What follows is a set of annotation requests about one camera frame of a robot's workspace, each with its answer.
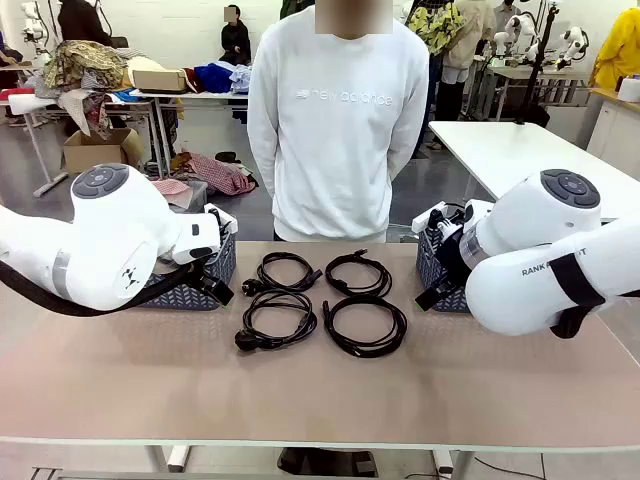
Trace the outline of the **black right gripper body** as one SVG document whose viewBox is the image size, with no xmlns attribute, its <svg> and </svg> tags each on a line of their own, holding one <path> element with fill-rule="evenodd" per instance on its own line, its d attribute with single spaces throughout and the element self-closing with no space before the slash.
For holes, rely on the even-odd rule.
<svg viewBox="0 0 640 480">
<path fill-rule="evenodd" d="M 435 257 L 445 272 L 436 281 L 435 289 L 439 295 L 450 295 L 456 289 L 466 285 L 471 270 L 460 253 L 463 226 L 439 223 L 438 228 L 442 233 L 442 241 L 435 252 Z"/>
</svg>

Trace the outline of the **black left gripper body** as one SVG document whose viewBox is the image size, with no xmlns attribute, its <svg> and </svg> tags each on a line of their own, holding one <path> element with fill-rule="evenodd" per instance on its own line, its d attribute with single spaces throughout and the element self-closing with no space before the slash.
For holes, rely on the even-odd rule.
<svg viewBox="0 0 640 480">
<path fill-rule="evenodd" d="M 217 278 L 206 271 L 206 262 L 196 260 L 191 264 L 187 285 L 202 294 L 213 294 Z"/>
</svg>

